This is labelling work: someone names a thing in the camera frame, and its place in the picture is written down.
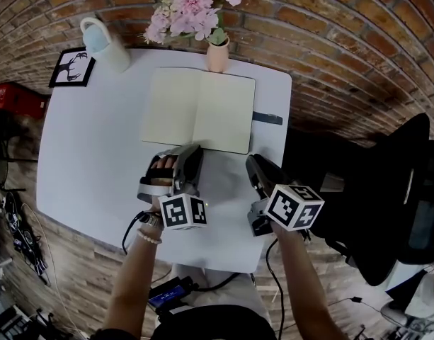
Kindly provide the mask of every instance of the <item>brick wall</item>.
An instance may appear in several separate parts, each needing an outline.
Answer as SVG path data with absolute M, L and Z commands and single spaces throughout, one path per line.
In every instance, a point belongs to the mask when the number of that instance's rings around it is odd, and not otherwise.
M 0 82 L 50 92 L 59 52 L 83 44 L 84 16 L 144 45 L 138 34 L 158 1 L 0 0 Z M 426 112 L 434 138 L 434 0 L 242 0 L 224 22 L 233 58 L 292 76 L 291 125 L 356 140 Z

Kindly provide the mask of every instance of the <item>pink vase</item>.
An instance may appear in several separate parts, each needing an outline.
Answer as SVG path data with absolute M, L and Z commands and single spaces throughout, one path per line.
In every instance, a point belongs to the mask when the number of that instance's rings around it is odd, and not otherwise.
M 226 70 L 229 60 L 229 38 L 225 45 L 213 45 L 209 43 L 207 49 L 207 68 L 211 72 L 222 73 Z

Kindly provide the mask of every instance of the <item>red crate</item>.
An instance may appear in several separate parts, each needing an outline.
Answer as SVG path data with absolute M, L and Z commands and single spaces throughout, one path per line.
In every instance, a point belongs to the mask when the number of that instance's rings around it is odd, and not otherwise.
M 0 109 L 16 115 L 43 118 L 47 101 L 40 94 L 20 84 L 0 84 Z

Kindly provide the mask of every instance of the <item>notebook page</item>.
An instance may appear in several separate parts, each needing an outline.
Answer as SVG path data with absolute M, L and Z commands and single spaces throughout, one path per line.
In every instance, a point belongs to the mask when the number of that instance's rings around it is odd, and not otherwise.
M 202 72 L 193 141 L 205 149 L 247 154 L 256 81 Z
M 142 116 L 143 141 L 184 145 L 193 137 L 200 71 L 157 68 Z

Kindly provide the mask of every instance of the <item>wristwatch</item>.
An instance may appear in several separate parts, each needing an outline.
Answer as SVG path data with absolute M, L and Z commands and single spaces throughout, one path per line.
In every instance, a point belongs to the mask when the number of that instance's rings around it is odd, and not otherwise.
M 163 220 L 161 219 L 161 216 L 154 213 L 154 212 L 147 212 L 145 213 L 139 221 L 141 223 L 144 223 L 146 225 L 149 225 L 150 227 L 156 227 L 163 229 Z

